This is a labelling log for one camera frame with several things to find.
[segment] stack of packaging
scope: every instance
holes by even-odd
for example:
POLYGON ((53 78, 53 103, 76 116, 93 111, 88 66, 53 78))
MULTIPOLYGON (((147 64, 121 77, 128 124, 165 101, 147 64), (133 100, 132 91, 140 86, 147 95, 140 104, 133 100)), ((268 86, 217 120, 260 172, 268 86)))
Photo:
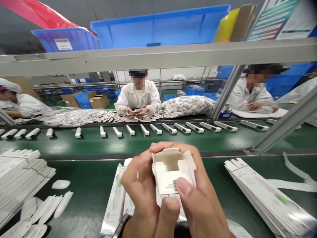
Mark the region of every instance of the stack of packaging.
POLYGON ((8 150, 0 155, 0 229, 54 175, 38 150, 8 150))
MULTIPOLYGON (((285 162, 291 169, 287 158, 285 162)), ((317 220, 277 189, 272 180, 264 179, 240 158, 225 161, 225 167, 276 237, 312 237, 317 220)))

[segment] white sheet of paper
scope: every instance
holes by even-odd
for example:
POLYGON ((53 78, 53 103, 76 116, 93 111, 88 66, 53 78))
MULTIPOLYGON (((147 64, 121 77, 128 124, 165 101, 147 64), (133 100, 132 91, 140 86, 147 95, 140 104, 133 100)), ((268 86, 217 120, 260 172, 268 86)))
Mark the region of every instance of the white sheet of paper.
POLYGON ((243 118, 269 118, 269 117, 280 118, 284 116, 288 112, 288 110, 279 108, 276 112, 269 113, 269 114, 240 111, 236 109, 233 109, 232 112, 236 114, 237 116, 243 117, 243 118))

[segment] plastic bag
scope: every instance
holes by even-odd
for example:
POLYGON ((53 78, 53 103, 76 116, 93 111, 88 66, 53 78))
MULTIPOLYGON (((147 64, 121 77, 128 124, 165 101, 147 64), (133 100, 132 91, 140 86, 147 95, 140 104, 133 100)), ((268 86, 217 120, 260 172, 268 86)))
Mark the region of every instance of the plastic bag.
POLYGON ((213 111, 216 101, 205 96, 182 96, 162 103, 164 118, 204 114, 213 111))
POLYGON ((187 96, 187 94, 184 91, 182 91, 182 90, 177 90, 176 96, 177 97, 187 96))
POLYGON ((175 75, 172 76, 172 80, 174 80, 174 81, 184 81, 184 80, 186 80, 186 78, 182 74, 175 74, 175 75))

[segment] aluminum rail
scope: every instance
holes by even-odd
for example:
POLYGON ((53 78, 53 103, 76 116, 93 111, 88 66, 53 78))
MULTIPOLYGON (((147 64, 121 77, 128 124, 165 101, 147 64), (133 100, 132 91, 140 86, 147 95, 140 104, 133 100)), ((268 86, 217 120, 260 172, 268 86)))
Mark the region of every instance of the aluminum rail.
POLYGON ((316 38, 0 56, 0 77, 310 61, 316 38))

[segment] hand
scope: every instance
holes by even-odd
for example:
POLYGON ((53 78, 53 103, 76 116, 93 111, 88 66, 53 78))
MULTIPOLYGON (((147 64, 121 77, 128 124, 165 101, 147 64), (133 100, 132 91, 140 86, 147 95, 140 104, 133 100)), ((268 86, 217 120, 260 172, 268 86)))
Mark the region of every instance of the hand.
POLYGON ((247 104, 247 108, 250 111, 259 110, 262 106, 263 106, 263 103, 261 103, 261 102, 250 102, 247 104))
POLYGON ((271 108, 273 109, 273 112, 276 112, 278 110, 278 105, 272 105, 271 108))
POLYGON ((132 112, 131 108, 128 108, 128 107, 125 108, 125 115, 132 119, 132 118, 134 118, 134 115, 132 115, 131 112, 132 112))
POLYGON ((140 108, 138 111, 140 111, 140 113, 137 113, 135 116, 139 119, 143 118, 145 116, 145 114, 147 114, 150 109, 147 107, 147 108, 140 108))
POLYGON ((165 197, 161 208, 157 205, 149 149, 133 158, 121 181, 135 205, 134 214, 124 228, 123 238, 173 238, 180 203, 176 198, 165 197))
POLYGON ((179 148, 182 153, 189 150, 196 164, 196 187, 184 178, 176 181, 192 237, 234 237, 229 230, 225 214, 208 178, 198 149, 183 143, 159 142, 152 143, 150 150, 158 153, 165 148, 179 148))

